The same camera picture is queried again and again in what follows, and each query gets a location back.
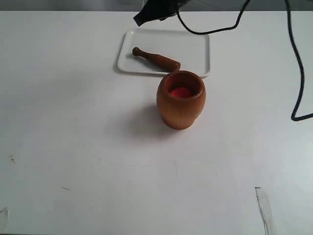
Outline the red ball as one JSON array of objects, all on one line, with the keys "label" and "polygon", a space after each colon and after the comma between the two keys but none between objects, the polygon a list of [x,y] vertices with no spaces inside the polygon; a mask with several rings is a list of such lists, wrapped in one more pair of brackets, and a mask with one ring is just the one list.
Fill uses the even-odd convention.
[{"label": "red ball", "polygon": [[192,92],[187,87],[177,87],[173,89],[170,94],[178,98],[189,98],[193,96]]}]

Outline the brown wooden mortar cup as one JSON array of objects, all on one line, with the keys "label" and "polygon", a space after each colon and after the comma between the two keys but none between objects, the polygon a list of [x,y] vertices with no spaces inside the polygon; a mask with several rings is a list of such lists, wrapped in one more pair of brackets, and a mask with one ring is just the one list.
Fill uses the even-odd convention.
[{"label": "brown wooden mortar cup", "polygon": [[[173,96],[171,91],[180,87],[188,88],[192,96]],[[162,120],[177,130],[186,129],[194,123],[205,106],[205,100],[206,90],[202,79],[185,70],[164,76],[156,93],[156,104]]]}]

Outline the wooden pestle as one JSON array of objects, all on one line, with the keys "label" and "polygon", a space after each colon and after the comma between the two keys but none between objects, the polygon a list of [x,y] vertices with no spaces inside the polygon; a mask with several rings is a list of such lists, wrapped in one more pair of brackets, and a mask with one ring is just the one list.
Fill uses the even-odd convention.
[{"label": "wooden pestle", "polygon": [[139,56],[150,63],[154,64],[155,66],[167,71],[167,72],[174,72],[180,70],[181,64],[178,61],[175,61],[173,59],[170,59],[168,57],[159,55],[159,54],[153,54],[153,53],[147,53],[145,51],[142,51],[138,47],[134,47],[132,50],[132,54],[134,56]]}]

